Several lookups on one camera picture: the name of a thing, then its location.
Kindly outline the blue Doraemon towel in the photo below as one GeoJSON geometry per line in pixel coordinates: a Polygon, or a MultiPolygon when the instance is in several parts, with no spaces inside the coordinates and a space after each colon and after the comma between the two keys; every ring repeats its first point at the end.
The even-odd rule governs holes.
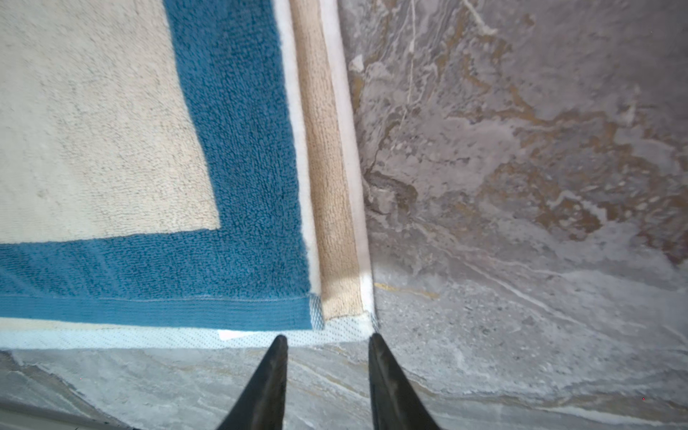
{"type": "Polygon", "coordinates": [[[376,330],[334,1],[1,5],[3,349],[376,330]]]}

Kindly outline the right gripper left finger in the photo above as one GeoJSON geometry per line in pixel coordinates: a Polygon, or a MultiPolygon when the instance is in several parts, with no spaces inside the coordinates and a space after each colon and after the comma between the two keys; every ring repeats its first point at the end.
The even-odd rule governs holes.
{"type": "Polygon", "coordinates": [[[229,415],[217,429],[283,428],[287,370],[288,340],[286,336],[278,335],[229,415]]]}

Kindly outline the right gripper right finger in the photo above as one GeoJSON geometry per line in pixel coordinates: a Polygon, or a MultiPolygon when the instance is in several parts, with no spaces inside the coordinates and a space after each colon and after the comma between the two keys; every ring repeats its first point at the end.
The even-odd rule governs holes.
{"type": "Polygon", "coordinates": [[[369,340],[368,373],[375,430],[441,429],[379,333],[374,333],[369,340]]]}

